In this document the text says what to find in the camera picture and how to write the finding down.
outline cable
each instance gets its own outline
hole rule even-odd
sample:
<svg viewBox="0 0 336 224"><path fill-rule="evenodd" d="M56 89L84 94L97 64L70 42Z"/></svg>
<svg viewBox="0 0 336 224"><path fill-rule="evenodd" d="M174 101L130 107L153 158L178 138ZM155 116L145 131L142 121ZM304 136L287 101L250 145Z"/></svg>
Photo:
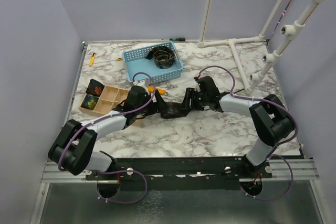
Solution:
<svg viewBox="0 0 336 224"><path fill-rule="evenodd" d="M149 79L151 80L151 82L153 83L153 94L152 96L150 97L150 99L148 100L148 102L146 102L144 105L140 106L139 108L137 109L134 109L134 110L130 110L130 111L126 111L126 112L122 112L122 113L118 113L118 114L112 114L112 115L106 115L106 116L102 116L96 120L94 120L93 122L89 122L85 125L83 125L73 136L72 138L70 139L69 143L65 146L62 154L61 154L61 157L59 158L58 160L58 169L61 171L61 172L64 172L65 169L62 167L62 164L63 164L63 159L65 157L65 154L66 152L69 150L71 144L73 143L74 140L77 139L77 136L84 130L86 129L87 127L91 126L91 125L94 125L95 123L99 123L105 119L108 119L108 118L113 118L115 116L121 116L121 115L127 115L127 114L131 114L131 113L134 113L136 111L139 111L139 110L142 110L144 107L146 107L148 104L150 104L150 102L153 100L153 98L155 97L155 91L156 91L156 88L155 88L155 82L153 80L153 78L147 74L147 73L144 73L144 72L138 72L136 73L135 75L133 75L133 81L135 81L135 76L139 75L139 74L144 74L145 76L148 76Z"/></svg>
<svg viewBox="0 0 336 224"><path fill-rule="evenodd" d="M107 201L109 201L109 202L113 202L113 203L117 203L117 204L123 204L123 205L134 204L134 203L137 203L137 202L141 201L146 196L147 191L148 191L148 184L147 184L146 177L141 172L138 172L136 170L118 170L116 172L98 172L98 173L104 174L104 175L112 175L112 174L129 173L129 172L139 174L141 176L141 178L143 179L143 181L145 182L145 190L144 190L143 194L141 195L141 197L139 199L136 199L134 201L119 201L119 200L116 200L116 199L104 198L104 197L101 196L101 194L99 192L99 189L97 187L97 193L99 195L98 199L102 198L106 201L106 203L107 203Z"/></svg>
<svg viewBox="0 0 336 224"><path fill-rule="evenodd" d="M293 188L293 184L294 184L294 175L293 175L293 170L292 170L292 168L290 167L288 161L285 160L285 158L283 158L283 157L281 157L281 156L279 156L279 155L277 155L277 154L272 154L272 155L270 155L270 158L271 158L271 157L279 157L279 158L282 159L282 160L286 163L286 165L288 166L288 169L289 169L289 172L290 172L290 185L289 185L289 187L287 188L287 190L286 190L282 195L280 195L280 196L278 196L278 197L274 197L274 198L260 198L260 197L252 196L252 195L248 194L248 193L243 189L243 187L240 186L240 189L245 193L245 195L246 195L247 197L250 197L250 198L252 198L252 199L261 200L261 201L273 201L273 200L278 200L278 199L282 199L282 198L286 197L286 196L290 193L290 191L292 190L292 188Z"/></svg>
<svg viewBox="0 0 336 224"><path fill-rule="evenodd" d="M227 69L224 68L224 67L221 67L221 66L208 66L208 67L202 69L202 70L198 73L198 78L201 76L201 73L202 73L204 70L208 69L208 68L220 68L220 69L223 69L225 72L227 72L227 73L231 76L233 84L232 84L232 87L231 87L231 89L230 89L230 95L231 95L233 98L238 98L238 99L247 100L247 101L266 102L266 103L269 103L269 104L271 104L271 105L273 105L273 106L275 106L275 107L277 107L277 108L279 108L279 109L285 111L285 112L291 117L291 119L292 119L293 122L294 122L294 128L295 128L295 133L294 133L294 135L293 135L292 137L290 137L289 139L287 139L287 140L284 140L284 141L282 141L282 142L279 142L279 143L274 147L273 151L269 154L269 156L270 156L271 154L274 153L274 151L277 149L278 146L280 146L281 144L288 143L289 141L292 141L292 140L298 135L298 133L299 133L299 124L298 124L297 120L294 118L294 116L293 116L293 115L292 115L286 108L280 106L279 104L277 104L277 103L275 103L275 102L268 101L268 100L265 100L265 99L263 99L263 98L251 98L251 97L242 97L242 96L240 96L240 95L235 95L235 94L233 93L233 90L234 90L235 85L236 85L235 77L233 76L233 74L232 74L229 70L227 70Z"/></svg>

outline black plastic bracket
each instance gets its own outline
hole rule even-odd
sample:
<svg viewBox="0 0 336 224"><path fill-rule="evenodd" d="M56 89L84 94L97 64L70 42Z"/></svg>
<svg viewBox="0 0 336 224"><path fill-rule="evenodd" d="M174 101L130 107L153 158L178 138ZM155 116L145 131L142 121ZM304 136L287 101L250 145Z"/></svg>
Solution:
<svg viewBox="0 0 336 224"><path fill-rule="evenodd" d="M66 122L48 152L48 157L52 161L58 164L64 148L81 127L81 123L76 120L71 119ZM80 140L78 145L72 144L65 153L62 167L74 175L80 174L90 162L96 138L97 133L95 131L83 130L78 136Z"/></svg>
<svg viewBox="0 0 336 224"><path fill-rule="evenodd" d="M265 100L284 107L274 94L265 97ZM290 116L276 106L260 102L252 105L249 110L260 140L269 146L275 146L294 130L294 122Z"/></svg>

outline screw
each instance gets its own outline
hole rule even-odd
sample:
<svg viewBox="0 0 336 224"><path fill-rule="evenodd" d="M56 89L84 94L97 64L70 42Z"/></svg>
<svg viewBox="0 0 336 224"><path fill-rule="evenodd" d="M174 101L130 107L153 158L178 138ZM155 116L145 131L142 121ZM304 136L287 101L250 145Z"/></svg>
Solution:
<svg viewBox="0 0 336 224"><path fill-rule="evenodd" d="M265 171L267 173L271 173L272 172L272 167L270 167L269 165L265 167Z"/></svg>
<svg viewBox="0 0 336 224"><path fill-rule="evenodd" d="M226 167L224 168L224 172L225 172L225 173L231 173L231 167L226 166Z"/></svg>

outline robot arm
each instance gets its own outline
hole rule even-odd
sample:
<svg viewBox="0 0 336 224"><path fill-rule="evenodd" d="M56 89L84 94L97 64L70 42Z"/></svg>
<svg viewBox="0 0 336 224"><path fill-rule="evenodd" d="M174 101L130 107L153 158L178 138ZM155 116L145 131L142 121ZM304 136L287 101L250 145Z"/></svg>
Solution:
<svg viewBox="0 0 336 224"><path fill-rule="evenodd" d="M266 161L267 156L277 143L294 130L291 118L277 107L266 102L241 100L232 97L228 92L220 93L213 79L209 76L195 80L197 89L187 88L182 103L165 102L156 92L156 102L150 102L148 106L137 113L112 117L113 114L131 111L148 102L149 95L145 88L133 86L123 105L119 104L108 114L111 118L95 123L79 134L78 144L70 146L62 161L62 167L74 175L78 175L85 169L101 172L116 170L115 159L104 152L93 152L94 144L98 139L128 127L138 115L146 117L160 113L161 118L173 119L187 116L192 110L211 109L217 112L233 112L252 117L258 139L242 159L243 166L248 171L258 169ZM275 95L269 95L265 99L283 106ZM48 153L48 157L52 161L59 162L65 146L82 127L82 124L75 120L69 120L65 124Z"/></svg>

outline small item in box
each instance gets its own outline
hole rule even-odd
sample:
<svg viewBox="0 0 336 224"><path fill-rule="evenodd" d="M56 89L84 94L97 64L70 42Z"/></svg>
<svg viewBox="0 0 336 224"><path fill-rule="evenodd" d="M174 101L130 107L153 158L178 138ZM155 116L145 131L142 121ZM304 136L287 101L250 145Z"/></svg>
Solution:
<svg viewBox="0 0 336 224"><path fill-rule="evenodd" d="M104 87L105 86L99 81L91 79L88 88L86 89L86 94L92 94L99 97L103 92Z"/></svg>
<svg viewBox="0 0 336 224"><path fill-rule="evenodd" d="M154 47L146 56L147 60L154 58L154 63L158 68L167 69L173 66L174 51L166 46Z"/></svg>
<svg viewBox="0 0 336 224"><path fill-rule="evenodd" d="M97 105L98 100L99 100L99 97L95 97L92 94L86 94L81 107L86 108L88 110L94 110L94 108Z"/></svg>

